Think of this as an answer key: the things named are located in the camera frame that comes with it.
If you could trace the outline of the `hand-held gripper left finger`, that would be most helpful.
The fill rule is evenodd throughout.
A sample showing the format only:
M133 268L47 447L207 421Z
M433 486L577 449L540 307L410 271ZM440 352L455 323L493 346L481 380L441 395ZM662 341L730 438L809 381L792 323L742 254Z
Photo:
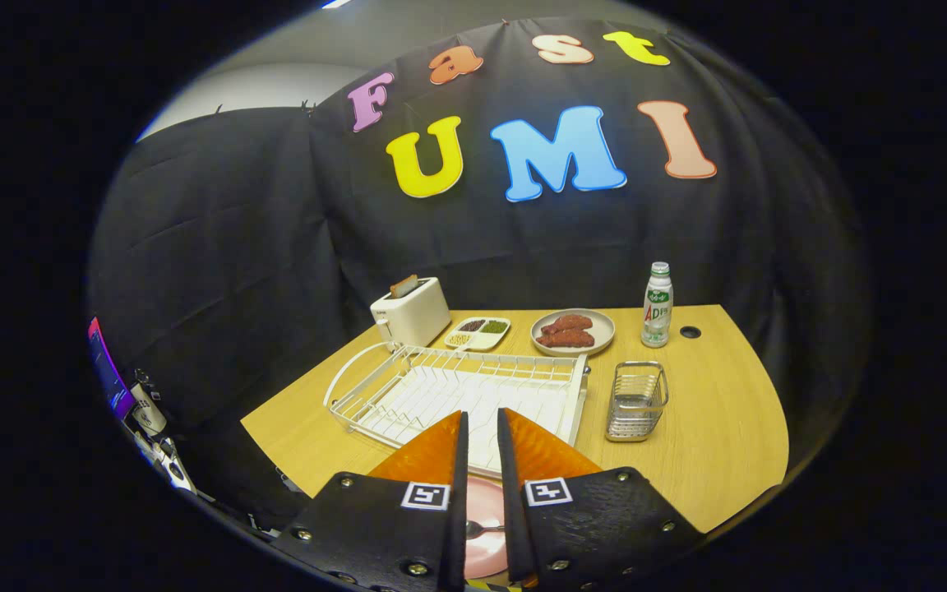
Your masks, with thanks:
M368 474L341 471L273 542L345 591L462 591L469 416L451 413Z

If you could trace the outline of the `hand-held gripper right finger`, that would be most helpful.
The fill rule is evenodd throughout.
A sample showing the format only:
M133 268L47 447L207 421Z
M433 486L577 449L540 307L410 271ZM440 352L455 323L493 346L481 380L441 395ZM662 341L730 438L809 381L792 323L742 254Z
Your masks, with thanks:
M706 536L637 469L598 467L514 409L497 412L510 578L534 591L649 591Z

